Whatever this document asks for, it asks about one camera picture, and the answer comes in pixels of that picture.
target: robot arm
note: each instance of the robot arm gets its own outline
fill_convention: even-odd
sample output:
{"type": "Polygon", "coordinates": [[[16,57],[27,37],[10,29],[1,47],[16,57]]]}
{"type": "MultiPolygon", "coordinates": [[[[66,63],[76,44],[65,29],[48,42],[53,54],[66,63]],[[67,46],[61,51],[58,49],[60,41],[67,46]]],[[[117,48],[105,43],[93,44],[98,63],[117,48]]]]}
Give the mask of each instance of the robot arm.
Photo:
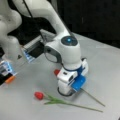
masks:
{"type": "MultiPolygon", "coordinates": [[[[21,14],[30,17],[23,0],[13,0],[13,2],[21,14]]],[[[57,33],[53,41],[45,45],[45,53],[56,56],[57,62],[63,64],[57,75],[59,93],[69,96],[73,91],[77,92],[85,82],[82,74],[88,72],[86,60],[81,60],[79,42],[47,0],[26,0],[26,4],[33,17],[46,18],[57,33]]]]}

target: black cable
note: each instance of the black cable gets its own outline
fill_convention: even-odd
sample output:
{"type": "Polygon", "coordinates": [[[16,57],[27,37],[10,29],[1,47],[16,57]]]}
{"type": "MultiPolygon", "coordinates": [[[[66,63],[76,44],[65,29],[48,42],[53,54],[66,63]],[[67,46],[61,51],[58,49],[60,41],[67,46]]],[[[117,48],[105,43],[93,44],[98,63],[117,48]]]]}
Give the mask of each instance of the black cable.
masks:
{"type": "Polygon", "coordinates": [[[35,19],[34,19],[32,13],[31,13],[31,11],[30,11],[30,9],[29,9],[29,7],[28,7],[26,1],[23,0],[23,3],[25,4],[26,9],[27,9],[27,11],[28,11],[30,17],[32,18],[32,20],[33,20],[33,22],[34,22],[34,24],[35,24],[35,26],[36,26],[36,29],[39,31],[39,33],[40,33],[40,35],[41,35],[43,41],[45,41],[45,38],[44,38],[44,36],[42,35],[41,31],[39,30],[38,24],[36,23],[36,21],[35,21],[35,19]]]}

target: white table surface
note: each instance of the white table surface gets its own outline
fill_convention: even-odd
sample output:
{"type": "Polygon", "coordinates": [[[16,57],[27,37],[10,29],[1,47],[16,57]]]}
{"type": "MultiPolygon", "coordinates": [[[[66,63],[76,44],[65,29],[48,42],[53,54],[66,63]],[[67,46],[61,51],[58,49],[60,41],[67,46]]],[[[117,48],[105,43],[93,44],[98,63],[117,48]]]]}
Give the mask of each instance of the white table surface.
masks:
{"type": "Polygon", "coordinates": [[[118,120],[120,117],[120,49],[76,35],[89,73],[84,89],[102,101],[99,105],[83,92],[65,98],[57,92],[54,69],[61,68],[44,55],[26,65],[10,85],[0,87],[0,120],[118,120]],[[47,92],[76,104],[103,110],[103,113],[65,105],[44,105],[35,91],[47,92]]]}

